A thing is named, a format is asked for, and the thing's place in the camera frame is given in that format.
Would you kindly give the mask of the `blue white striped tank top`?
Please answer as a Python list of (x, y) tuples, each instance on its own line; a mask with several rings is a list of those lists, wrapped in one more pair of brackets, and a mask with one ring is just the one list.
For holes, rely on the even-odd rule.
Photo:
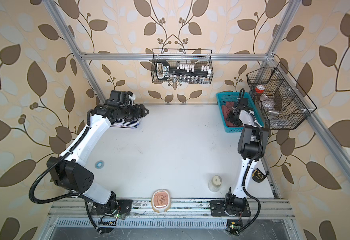
[(140, 122), (141, 119), (135, 119), (130, 122), (120, 119), (111, 124), (111, 128), (136, 129), (140, 125)]

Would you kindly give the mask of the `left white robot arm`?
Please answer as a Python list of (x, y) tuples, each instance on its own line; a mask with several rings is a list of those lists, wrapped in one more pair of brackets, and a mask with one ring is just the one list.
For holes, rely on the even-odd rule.
[[(73, 143), (58, 157), (50, 157), (44, 170), (31, 185), (28, 197), (34, 204), (48, 204), (64, 198), (81, 198), (85, 201), (86, 214), (91, 225), (102, 235), (104, 232), (91, 216), (88, 206), (92, 203), (106, 216), (121, 213), (116, 194), (107, 190), (95, 181), (94, 174), (85, 165), (93, 148), (101, 136), (117, 121), (130, 123), (140, 120), (149, 114), (143, 104), (135, 104), (136, 96), (130, 91), (116, 91), (103, 104), (97, 105), (87, 112), (87, 124)], [(51, 174), (56, 186), (68, 191), (67, 194), (50, 199), (38, 199), (35, 190), (40, 181)]]

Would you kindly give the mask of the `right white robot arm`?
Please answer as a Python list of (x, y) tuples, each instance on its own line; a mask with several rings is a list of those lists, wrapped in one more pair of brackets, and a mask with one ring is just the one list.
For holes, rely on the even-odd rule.
[(250, 211), (247, 198), (255, 200), (258, 204), (258, 209), (255, 216), (247, 223), (231, 222), (228, 224), (227, 231), (238, 236), (242, 231), (249, 227), (259, 216), (261, 211), (261, 202), (258, 198), (252, 196), (248, 191), (250, 178), (248, 174), (252, 173), (257, 162), (265, 153), (264, 142), (268, 138), (268, 130), (263, 128), (257, 121), (253, 109), (248, 107), (248, 99), (244, 97), (245, 90), (241, 89), (237, 102), (233, 105), (232, 111), (229, 112), (227, 120), (235, 125), (242, 124), (243, 130), (238, 142), (238, 153), (242, 157), (241, 170), (239, 172), (234, 191), (228, 190), (224, 200), (224, 213), (228, 216), (242, 217), (245, 210)]

